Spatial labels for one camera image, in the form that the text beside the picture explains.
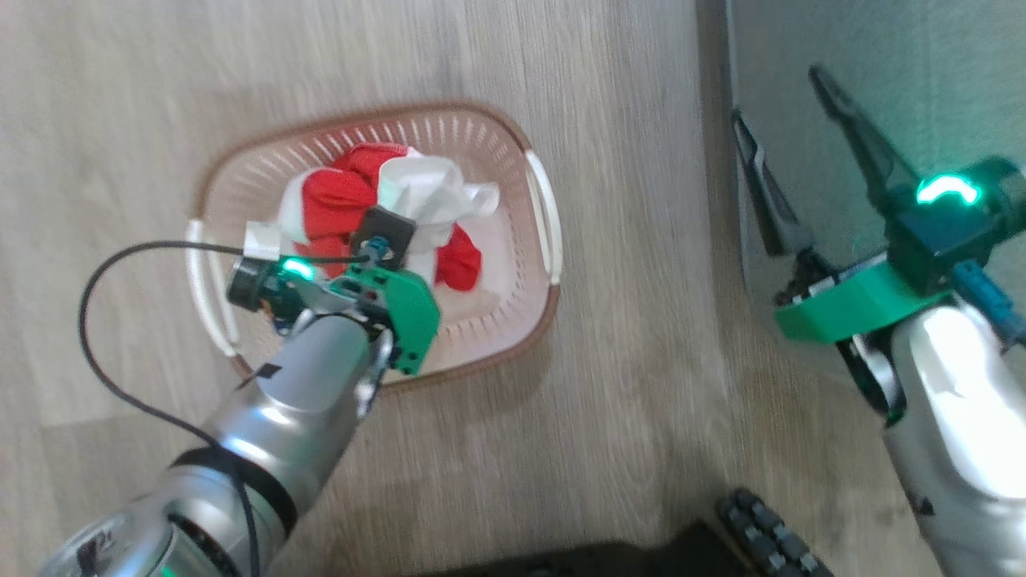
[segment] white cloth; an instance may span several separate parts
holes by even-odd
[[[499,207],[499,185],[466,184],[456,162],[441,156],[406,156],[382,164],[378,203],[417,223],[406,268],[434,284],[435,249],[461,219],[487,217]]]

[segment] green led light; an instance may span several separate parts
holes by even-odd
[[[973,183],[962,177],[957,175],[941,175],[930,182],[923,181],[919,185],[918,192],[915,193],[915,200],[919,204],[930,204],[949,193],[961,196],[962,202],[965,204],[973,204],[982,196],[980,189],[973,186]]]
[[[282,270],[294,272],[307,280],[313,280],[317,276],[317,269],[299,259],[285,259],[285,262],[281,263],[281,268]]]

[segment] black cable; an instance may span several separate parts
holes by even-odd
[[[362,257],[301,257],[299,255],[294,257],[282,257],[283,259],[299,259],[305,263],[310,263],[312,265],[339,265],[339,264],[352,264],[352,263],[365,263],[370,260],[368,256]]]
[[[89,308],[89,299],[92,297],[92,292],[96,287],[96,283],[100,278],[107,272],[111,267],[117,264],[119,261],[130,257],[136,253],[143,253],[145,251],[154,251],[158,248],[195,248],[199,251],[211,251],[214,253],[222,253],[225,255],[235,255],[242,256],[242,248],[236,248],[234,246],[224,246],[221,244],[210,244],[206,242],[191,242],[188,240],[154,240],[150,242],[141,242],[139,244],[133,244],[116,253],[115,255],[108,258],[106,261],[101,263],[96,270],[92,272],[89,279],[85,283],[85,288],[82,291],[82,298],[78,302],[78,342],[79,346],[82,348],[82,354],[85,356],[85,361],[88,363],[89,369],[96,376],[100,382],[109,390],[114,396],[127,402],[128,405],[134,407],[135,409],[150,415],[151,417],[156,417],[165,423],[169,423],[179,427],[180,429],[189,431],[190,433],[196,435],[204,443],[208,444],[210,447],[215,449],[221,449],[222,451],[228,451],[221,447],[213,436],[209,433],[200,429],[199,427],[188,423],[169,413],[165,413],[155,407],[151,407],[146,402],[143,402],[139,398],[128,394],[121,387],[114,383],[114,381],[104,372],[96,361],[95,355],[92,353],[92,347],[89,344],[89,336],[86,332],[86,320]],[[346,257],[340,259],[305,259],[311,262],[319,263],[353,263],[362,262],[366,260],[364,257]],[[232,483],[235,486],[235,491],[239,494],[239,500],[242,502],[242,511],[245,515],[246,521],[246,536],[249,540],[249,567],[250,574],[253,577],[260,577],[260,551],[258,550],[256,541],[256,522],[253,518],[252,504],[249,502],[249,495],[246,492],[245,485],[242,482],[242,476],[236,469],[233,471]]]

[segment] green mount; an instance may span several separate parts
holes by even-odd
[[[894,324],[949,295],[918,295],[884,261],[800,303],[778,308],[774,317],[792,341],[836,343]]]
[[[420,373],[441,325],[441,311],[428,283],[407,270],[384,267],[352,265],[345,275],[374,292],[387,308],[396,346],[401,349],[393,368],[403,375]]]

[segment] silver robot arm segment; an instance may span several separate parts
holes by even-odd
[[[40,575],[248,575],[233,469],[252,503],[263,574],[352,439],[391,339],[385,331],[370,341],[344,315],[297,326],[278,354],[204,423],[227,452],[186,451],[151,493],[73,537]]]
[[[951,577],[1026,576],[1026,390],[985,319],[941,306],[892,338],[904,416],[883,440]]]

